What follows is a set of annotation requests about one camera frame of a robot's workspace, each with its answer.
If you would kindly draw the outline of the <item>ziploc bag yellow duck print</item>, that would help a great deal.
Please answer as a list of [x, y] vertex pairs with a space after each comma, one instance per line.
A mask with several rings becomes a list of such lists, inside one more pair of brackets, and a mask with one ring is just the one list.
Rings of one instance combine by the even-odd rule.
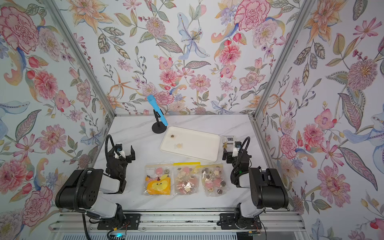
[[145, 166], [145, 194], [170, 195], [172, 187], [172, 165], [152, 164]]

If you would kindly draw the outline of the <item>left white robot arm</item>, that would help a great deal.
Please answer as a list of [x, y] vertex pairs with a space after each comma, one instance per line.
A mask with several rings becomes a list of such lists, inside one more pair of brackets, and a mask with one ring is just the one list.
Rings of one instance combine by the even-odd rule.
[[122, 206], [107, 200], [105, 195], [122, 194], [126, 188], [126, 174], [129, 163], [136, 159], [130, 149], [126, 156], [122, 145], [116, 145], [107, 152], [107, 168], [75, 170], [56, 195], [58, 208], [73, 210], [101, 224], [117, 228], [127, 223]]

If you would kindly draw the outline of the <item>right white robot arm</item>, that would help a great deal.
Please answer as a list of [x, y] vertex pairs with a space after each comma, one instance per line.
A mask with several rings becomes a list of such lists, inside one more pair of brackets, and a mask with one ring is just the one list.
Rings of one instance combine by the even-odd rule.
[[230, 181], [237, 188], [250, 190], [250, 198], [238, 203], [230, 223], [244, 229], [252, 225], [267, 209], [287, 208], [289, 196], [277, 169], [252, 167], [252, 156], [245, 147], [224, 147], [223, 160], [233, 169]]

